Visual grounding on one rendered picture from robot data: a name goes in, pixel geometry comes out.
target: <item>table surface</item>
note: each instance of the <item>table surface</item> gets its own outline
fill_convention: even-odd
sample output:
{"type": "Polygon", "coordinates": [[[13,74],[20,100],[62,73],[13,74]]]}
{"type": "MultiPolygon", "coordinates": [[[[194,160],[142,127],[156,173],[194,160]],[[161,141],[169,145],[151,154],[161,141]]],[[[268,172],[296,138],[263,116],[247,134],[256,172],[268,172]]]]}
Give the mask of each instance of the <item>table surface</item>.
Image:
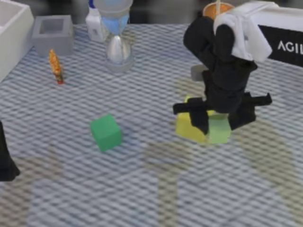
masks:
{"type": "Polygon", "coordinates": [[[200,96],[186,25],[130,25],[131,71],[75,27],[57,85],[34,49],[0,84],[0,116],[22,171],[0,183],[1,227],[303,227],[302,69],[266,61],[248,90],[273,104],[222,145],[175,135],[172,105],[200,96]],[[89,123],[112,114],[123,144],[101,153],[89,123]]]}

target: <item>white box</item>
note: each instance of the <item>white box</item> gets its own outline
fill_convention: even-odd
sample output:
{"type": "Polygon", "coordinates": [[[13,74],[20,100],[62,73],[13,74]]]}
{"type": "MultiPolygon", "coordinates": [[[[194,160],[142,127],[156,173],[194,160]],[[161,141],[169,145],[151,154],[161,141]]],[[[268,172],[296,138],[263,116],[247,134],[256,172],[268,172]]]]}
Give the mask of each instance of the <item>white box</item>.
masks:
{"type": "Polygon", "coordinates": [[[33,24],[28,5],[0,0],[0,82],[32,48],[33,24]]]}

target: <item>transparent container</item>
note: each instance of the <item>transparent container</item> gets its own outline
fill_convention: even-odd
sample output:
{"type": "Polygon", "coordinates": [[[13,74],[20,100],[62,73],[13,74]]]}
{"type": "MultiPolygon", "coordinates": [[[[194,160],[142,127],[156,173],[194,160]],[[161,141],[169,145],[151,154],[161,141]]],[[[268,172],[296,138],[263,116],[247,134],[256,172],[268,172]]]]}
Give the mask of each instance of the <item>transparent container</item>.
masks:
{"type": "Polygon", "coordinates": [[[114,73],[128,71],[134,64],[130,44],[122,37],[133,0],[95,0],[102,22],[113,35],[107,44],[106,66],[114,73]]]}

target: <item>white container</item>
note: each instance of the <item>white container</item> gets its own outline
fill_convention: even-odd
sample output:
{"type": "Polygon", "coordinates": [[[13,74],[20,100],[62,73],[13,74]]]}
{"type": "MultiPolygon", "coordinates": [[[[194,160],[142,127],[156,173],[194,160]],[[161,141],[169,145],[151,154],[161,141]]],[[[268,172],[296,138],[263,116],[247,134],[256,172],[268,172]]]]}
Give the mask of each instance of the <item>white container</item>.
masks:
{"type": "Polygon", "coordinates": [[[33,24],[28,5],[0,0],[0,82],[32,48],[33,24]]]}
{"type": "Polygon", "coordinates": [[[89,0],[89,14],[85,21],[89,37],[92,41],[104,42],[107,39],[109,31],[102,23],[101,15],[99,10],[95,8],[93,0],[89,0]]]}

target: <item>orange object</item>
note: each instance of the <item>orange object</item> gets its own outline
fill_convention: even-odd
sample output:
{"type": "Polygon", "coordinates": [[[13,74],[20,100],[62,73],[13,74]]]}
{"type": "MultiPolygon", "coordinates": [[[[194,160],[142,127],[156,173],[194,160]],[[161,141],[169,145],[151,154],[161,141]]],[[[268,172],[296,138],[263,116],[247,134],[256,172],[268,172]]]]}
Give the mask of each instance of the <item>orange object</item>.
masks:
{"type": "MultiPolygon", "coordinates": [[[[234,8],[234,6],[232,6],[231,4],[228,3],[221,3],[220,4],[220,13],[224,13],[226,11],[231,10],[232,8],[234,8]]],[[[215,19],[216,18],[216,3],[210,3],[207,6],[204,7],[203,12],[202,12],[203,16],[205,17],[210,17],[211,19],[215,19]]]]}
{"type": "Polygon", "coordinates": [[[52,68],[52,72],[56,77],[58,84],[63,84],[62,70],[59,59],[53,49],[49,51],[49,63],[52,68]]]}

